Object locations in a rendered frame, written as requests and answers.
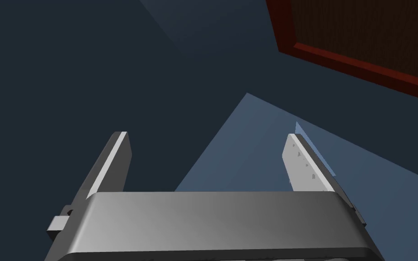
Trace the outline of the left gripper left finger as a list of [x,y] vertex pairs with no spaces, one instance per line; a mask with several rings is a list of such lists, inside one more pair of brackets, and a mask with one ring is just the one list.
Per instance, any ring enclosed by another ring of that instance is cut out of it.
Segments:
[[128,132],[114,132],[75,195],[74,207],[98,192],[123,191],[131,158]]

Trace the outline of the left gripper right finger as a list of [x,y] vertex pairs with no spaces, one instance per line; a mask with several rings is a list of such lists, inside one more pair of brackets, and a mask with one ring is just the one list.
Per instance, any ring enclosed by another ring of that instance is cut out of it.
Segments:
[[350,205],[344,190],[301,134],[288,134],[282,159],[293,191],[336,192]]

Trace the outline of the red framed dark picture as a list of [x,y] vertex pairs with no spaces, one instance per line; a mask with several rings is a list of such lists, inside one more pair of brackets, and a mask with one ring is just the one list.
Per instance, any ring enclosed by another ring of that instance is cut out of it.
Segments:
[[418,0],[266,0],[278,50],[418,97]]

